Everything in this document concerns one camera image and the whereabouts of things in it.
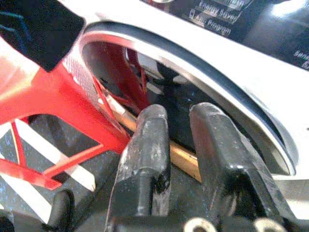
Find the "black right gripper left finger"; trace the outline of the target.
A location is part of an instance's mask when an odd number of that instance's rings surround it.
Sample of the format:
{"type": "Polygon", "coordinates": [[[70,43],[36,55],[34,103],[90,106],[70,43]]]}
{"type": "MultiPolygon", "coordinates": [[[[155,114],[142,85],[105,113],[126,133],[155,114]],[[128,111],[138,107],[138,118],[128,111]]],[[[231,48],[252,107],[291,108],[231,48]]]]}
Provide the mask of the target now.
{"type": "Polygon", "coordinates": [[[112,219],[127,216],[167,216],[170,196],[168,114],[159,104],[145,108],[125,147],[112,189],[106,231],[112,219]]]}

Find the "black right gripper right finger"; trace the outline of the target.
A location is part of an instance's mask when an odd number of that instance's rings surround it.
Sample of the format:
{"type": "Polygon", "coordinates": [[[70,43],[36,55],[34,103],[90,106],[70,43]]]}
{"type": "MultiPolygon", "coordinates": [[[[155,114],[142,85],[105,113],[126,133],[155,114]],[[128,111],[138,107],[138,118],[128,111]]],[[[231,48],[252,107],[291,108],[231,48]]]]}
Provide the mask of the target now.
{"type": "Polygon", "coordinates": [[[229,222],[249,225],[267,218],[286,230],[294,215],[258,152],[217,106],[202,102],[190,108],[207,219],[219,230],[229,222]]]}

